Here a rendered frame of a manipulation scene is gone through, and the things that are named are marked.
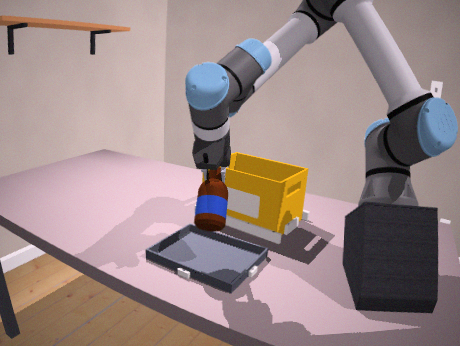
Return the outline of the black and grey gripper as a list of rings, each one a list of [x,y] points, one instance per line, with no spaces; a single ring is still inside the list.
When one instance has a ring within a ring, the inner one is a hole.
[[[193,124],[192,122],[192,126]],[[193,126],[193,131],[195,141],[192,154],[196,168],[201,169],[204,180],[207,180],[208,170],[217,170],[221,167],[221,181],[225,184],[226,167],[230,165],[231,159],[229,118],[218,129],[199,130],[199,127]]]

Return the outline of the brown bottle with blue label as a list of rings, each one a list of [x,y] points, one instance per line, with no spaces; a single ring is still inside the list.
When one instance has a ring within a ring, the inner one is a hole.
[[[221,168],[209,170],[208,179],[198,189],[194,224],[204,231],[220,231],[225,227],[228,189],[221,181]]]

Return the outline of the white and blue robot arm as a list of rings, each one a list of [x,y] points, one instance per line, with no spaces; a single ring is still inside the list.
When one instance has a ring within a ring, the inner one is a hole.
[[[204,130],[220,128],[302,47],[343,23],[389,105],[388,118],[366,130],[365,185],[358,206],[418,206],[410,166],[451,148],[457,120],[445,100],[420,87],[372,4],[373,0],[303,0],[287,24],[264,43],[247,39],[216,64],[194,66],[185,79],[192,122]]]

